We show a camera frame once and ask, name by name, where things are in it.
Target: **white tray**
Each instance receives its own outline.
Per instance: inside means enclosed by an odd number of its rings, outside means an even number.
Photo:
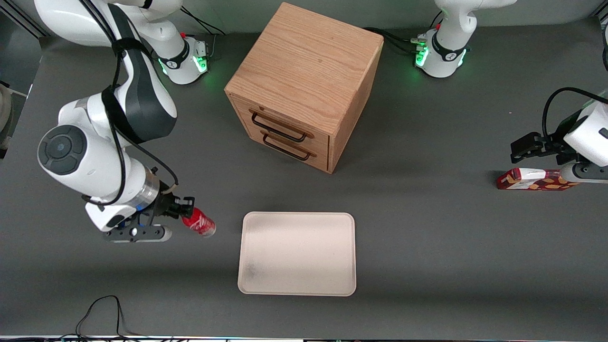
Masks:
[[[354,219],[333,212],[250,212],[238,288],[246,294],[350,296],[357,287]]]

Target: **wooden cabinet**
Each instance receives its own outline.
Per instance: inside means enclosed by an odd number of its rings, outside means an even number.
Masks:
[[[369,98],[382,43],[284,2],[224,90],[251,139],[332,173]]]

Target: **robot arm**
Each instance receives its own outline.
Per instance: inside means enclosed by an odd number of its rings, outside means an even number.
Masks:
[[[608,183],[608,105],[606,102],[608,101],[592,101],[563,120],[556,131],[548,134],[546,138],[540,133],[532,132],[513,142],[511,161],[517,163],[534,156],[557,155],[557,163],[564,165],[561,173],[565,180],[582,183]]]
[[[127,81],[62,107],[58,126],[40,142],[38,161],[52,178],[91,199],[86,211],[107,239],[167,240],[170,231],[152,225],[152,218],[189,217],[194,198],[184,202],[175,197],[154,169],[131,158],[124,148],[131,142],[138,144],[168,135],[176,122],[176,108],[140,45],[137,29],[124,7],[99,0],[92,3],[120,43],[115,43],[114,48],[122,57]],[[36,7],[45,23],[62,37],[80,44],[110,45],[104,31],[78,0],[36,0]],[[78,21],[67,21],[74,30],[65,25],[66,16]],[[88,34],[81,32],[82,27]],[[176,70],[184,74],[188,68],[183,64]],[[196,70],[191,76],[199,75]]]
[[[418,35],[422,43],[415,65],[432,77],[448,77],[462,64],[465,46],[477,28],[474,10],[497,9],[517,0],[435,0],[443,12],[439,29],[432,28]]]

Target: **gray tabletop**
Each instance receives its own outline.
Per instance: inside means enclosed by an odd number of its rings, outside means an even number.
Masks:
[[[179,120],[171,135],[144,144],[177,171],[176,194],[196,196],[217,233],[201,239],[161,218],[174,227],[171,240],[140,244],[105,242],[79,195],[36,162],[61,106],[103,89],[115,63],[109,49],[42,41],[0,170],[1,333],[71,332],[95,298],[115,294],[131,330],[149,335],[608,339],[608,187],[494,185],[512,168],[510,143],[540,129],[551,92],[604,88],[597,21],[481,28],[462,68],[444,80],[386,44],[334,175],[247,137],[223,88],[255,39],[219,37],[210,73],[192,85],[163,78]],[[550,126],[585,101],[557,98]],[[556,165],[549,157],[521,166]],[[352,214],[355,294],[240,293],[241,224],[250,211]],[[115,314],[113,303],[100,303],[83,332],[112,334]]]

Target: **drawer handle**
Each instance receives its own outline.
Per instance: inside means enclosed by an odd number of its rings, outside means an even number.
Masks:
[[[307,161],[307,160],[308,160],[308,158],[310,158],[310,154],[311,154],[310,152],[307,152],[305,157],[301,157],[301,156],[299,156],[299,155],[296,155],[295,153],[291,153],[291,152],[289,152],[289,151],[287,151],[287,150],[285,150],[285,149],[283,149],[283,148],[280,148],[279,146],[276,146],[275,144],[272,144],[272,143],[270,143],[270,142],[266,141],[266,138],[268,138],[268,134],[264,134],[264,138],[262,139],[262,141],[263,141],[263,142],[264,142],[264,144],[266,144],[266,146],[268,146],[268,147],[272,147],[272,148],[274,148],[275,150],[277,150],[277,151],[279,151],[279,152],[283,152],[284,154],[286,154],[286,155],[288,155],[288,156],[290,156],[290,157],[293,157],[293,158],[295,158],[295,159],[298,159],[298,160],[300,160],[300,161]]]
[[[267,126],[265,124],[262,124],[261,122],[258,122],[258,121],[255,120],[255,118],[258,117],[258,113],[254,112],[254,111],[251,111],[251,112],[253,113],[253,115],[251,116],[251,121],[253,121],[256,126],[259,126],[261,128],[267,129],[267,130],[273,132],[274,134],[282,136],[283,138],[289,139],[289,140],[291,140],[293,142],[302,142],[302,141],[304,141],[304,139],[306,139],[306,133],[302,133],[302,137],[301,138],[295,138],[295,137],[292,137],[289,134],[285,134],[285,133],[283,133],[281,131],[278,131],[278,130],[272,128],[272,127],[269,127],[269,126]]]

